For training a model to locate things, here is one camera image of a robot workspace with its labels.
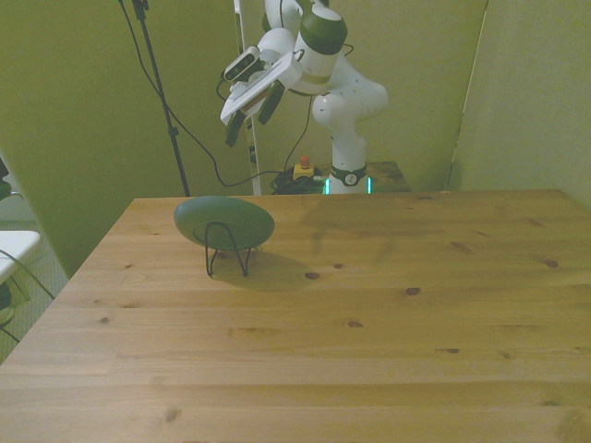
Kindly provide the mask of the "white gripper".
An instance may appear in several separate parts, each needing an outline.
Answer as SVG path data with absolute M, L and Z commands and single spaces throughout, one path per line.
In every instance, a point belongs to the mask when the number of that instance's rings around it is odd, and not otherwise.
M 302 77 L 303 67 L 298 61 L 299 56 L 300 51 L 285 54 L 255 80 L 238 84 L 231 92 L 220 115 L 221 121 L 227 126 L 227 146 L 236 144 L 246 118 L 259 113 L 258 121 L 262 125 L 269 122 L 283 97 L 284 89 L 291 89 Z

